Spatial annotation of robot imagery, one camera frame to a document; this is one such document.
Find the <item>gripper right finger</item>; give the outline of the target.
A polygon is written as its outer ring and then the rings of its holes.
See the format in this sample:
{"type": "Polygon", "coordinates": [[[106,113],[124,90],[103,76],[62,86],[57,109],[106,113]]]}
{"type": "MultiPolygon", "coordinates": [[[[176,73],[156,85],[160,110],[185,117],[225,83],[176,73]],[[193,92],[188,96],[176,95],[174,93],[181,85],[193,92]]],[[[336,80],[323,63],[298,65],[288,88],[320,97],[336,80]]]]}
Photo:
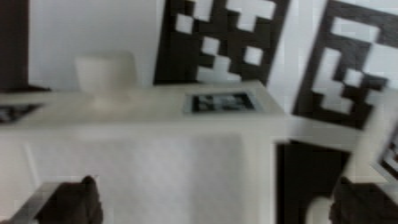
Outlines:
{"type": "Polygon", "coordinates": [[[398,224],[398,204],[373,183],[341,178],[328,220],[330,224],[398,224]]]}

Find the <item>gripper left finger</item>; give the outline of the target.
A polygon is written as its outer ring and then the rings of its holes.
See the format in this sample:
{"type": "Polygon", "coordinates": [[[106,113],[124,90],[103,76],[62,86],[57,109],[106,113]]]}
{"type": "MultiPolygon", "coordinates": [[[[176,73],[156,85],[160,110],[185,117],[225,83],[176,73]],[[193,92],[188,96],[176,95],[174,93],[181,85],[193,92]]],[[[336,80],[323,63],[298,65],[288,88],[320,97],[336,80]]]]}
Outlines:
{"type": "Polygon", "coordinates": [[[96,180],[46,182],[18,209],[10,224],[103,224],[96,180]]]}

